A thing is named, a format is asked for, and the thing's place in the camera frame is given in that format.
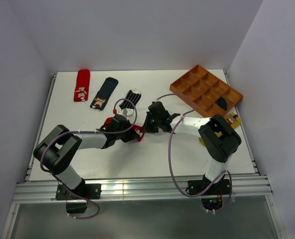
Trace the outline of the red sock with santa pattern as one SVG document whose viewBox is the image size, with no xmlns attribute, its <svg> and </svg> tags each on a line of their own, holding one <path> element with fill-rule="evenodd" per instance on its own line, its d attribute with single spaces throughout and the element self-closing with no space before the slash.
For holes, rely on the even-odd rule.
<svg viewBox="0 0 295 239">
<path fill-rule="evenodd" d="M 104 127 L 103 128 L 107 129 L 108 125 L 111 124 L 111 121 L 112 121 L 112 117 L 107 118 L 105 120 L 105 122 L 104 122 Z M 139 136 L 138 138 L 135 138 L 133 140 L 140 142 L 143 139 L 143 136 L 144 136 L 144 132 L 142 131 L 142 127 L 135 124 L 132 129 Z"/>
</svg>

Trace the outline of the plain navy ankle sock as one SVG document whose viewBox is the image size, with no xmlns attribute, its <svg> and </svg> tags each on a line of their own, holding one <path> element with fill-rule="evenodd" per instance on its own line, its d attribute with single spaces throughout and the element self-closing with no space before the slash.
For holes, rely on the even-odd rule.
<svg viewBox="0 0 295 239">
<path fill-rule="evenodd" d="M 220 97 L 218 100 L 217 100 L 217 103 L 216 103 L 220 108 L 222 108 L 224 111 L 227 111 L 227 102 L 226 100 L 223 98 L 223 97 Z"/>
</svg>

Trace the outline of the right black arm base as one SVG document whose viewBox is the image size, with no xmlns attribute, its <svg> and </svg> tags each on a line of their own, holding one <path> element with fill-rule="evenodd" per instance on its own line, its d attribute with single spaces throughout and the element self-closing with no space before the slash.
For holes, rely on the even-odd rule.
<svg viewBox="0 0 295 239">
<path fill-rule="evenodd" d="M 185 192 L 189 195 L 196 195 L 203 191 L 210 181 L 204 176 L 202 180 L 189 180 L 188 187 Z M 231 192 L 231 184 L 229 179 L 224 176 L 215 184 L 213 184 L 203 195 L 212 196 L 211 198 L 201 198 L 202 206 L 209 211 L 216 211 L 223 207 L 223 196 L 229 195 Z"/>
</svg>

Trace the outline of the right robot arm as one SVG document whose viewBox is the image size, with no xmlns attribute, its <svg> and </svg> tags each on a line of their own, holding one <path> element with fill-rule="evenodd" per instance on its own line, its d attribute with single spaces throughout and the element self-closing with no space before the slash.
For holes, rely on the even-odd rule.
<svg viewBox="0 0 295 239">
<path fill-rule="evenodd" d="M 143 125 L 146 133 L 157 133 L 160 129 L 170 134 L 168 143 L 168 163 L 170 175 L 174 179 L 171 161 L 171 144 L 175 133 L 182 133 L 201 138 L 211 156 L 207 170 L 203 176 L 203 188 L 209 194 L 220 189 L 220 179 L 226 173 L 230 157 L 242 143 L 239 134 L 229 125 L 222 115 L 211 118 L 195 118 L 175 113 L 170 114 L 160 101 L 149 107 Z"/>
</svg>

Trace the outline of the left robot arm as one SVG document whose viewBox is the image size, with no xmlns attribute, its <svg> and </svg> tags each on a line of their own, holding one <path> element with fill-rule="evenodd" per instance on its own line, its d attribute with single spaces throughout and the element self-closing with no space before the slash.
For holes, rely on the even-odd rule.
<svg viewBox="0 0 295 239">
<path fill-rule="evenodd" d="M 85 193 L 85 181 L 71 165 L 76 152 L 88 148 L 107 149 L 117 140 L 127 143 L 139 138 L 134 126 L 122 115 L 115 115 L 95 131 L 70 131 L 59 124 L 36 146 L 33 156 L 67 186 L 72 198 L 79 199 Z"/>
</svg>

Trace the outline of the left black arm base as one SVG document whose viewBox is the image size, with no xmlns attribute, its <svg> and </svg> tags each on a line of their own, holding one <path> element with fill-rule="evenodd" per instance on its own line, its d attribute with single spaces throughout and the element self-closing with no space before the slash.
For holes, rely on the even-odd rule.
<svg viewBox="0 0 295 239">
<path fill-rule="evenodd" d="M 68 190 L 65 185 L 59 184 L 57 186 L 56 201 L 67 201 L 66 212 L 69 216 L 83 214 L 90 206 L 96 206 L 100 212 L 100 206 L 93 200 L 100 199 L 101 184 L 85 184 L 79 192 Z"/>
</svg>

